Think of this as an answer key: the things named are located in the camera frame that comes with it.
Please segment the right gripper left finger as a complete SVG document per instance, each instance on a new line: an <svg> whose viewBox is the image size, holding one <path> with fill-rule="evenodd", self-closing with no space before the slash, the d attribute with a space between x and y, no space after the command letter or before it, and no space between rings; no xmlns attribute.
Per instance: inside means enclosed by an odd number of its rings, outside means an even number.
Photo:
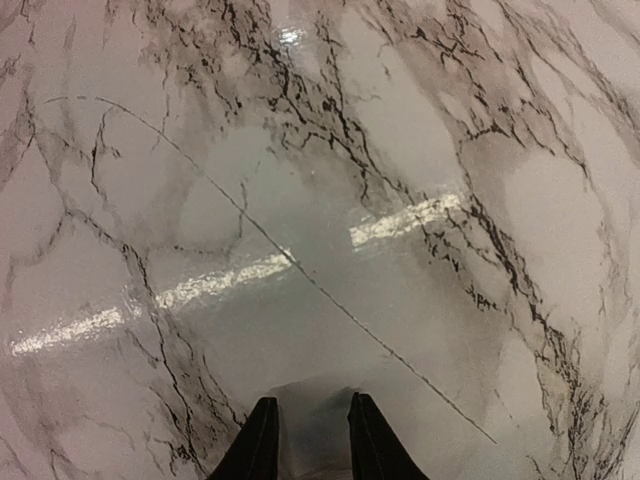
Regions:
<svg viewBox="0 0 640 480"><path fill-rule="evenodd" d="M278 478L278 402L262 397L209 480Z"/></svg>

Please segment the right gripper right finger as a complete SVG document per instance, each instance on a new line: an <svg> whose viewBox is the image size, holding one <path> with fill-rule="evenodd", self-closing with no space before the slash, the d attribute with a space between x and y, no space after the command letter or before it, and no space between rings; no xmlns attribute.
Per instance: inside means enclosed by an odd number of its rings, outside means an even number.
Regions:
<svg viewBox="0 0 640 480"><path fill-rule="evenodd" d="M353 394L348 422L354 479L428 479L412 460L371 395Z"/></svg>

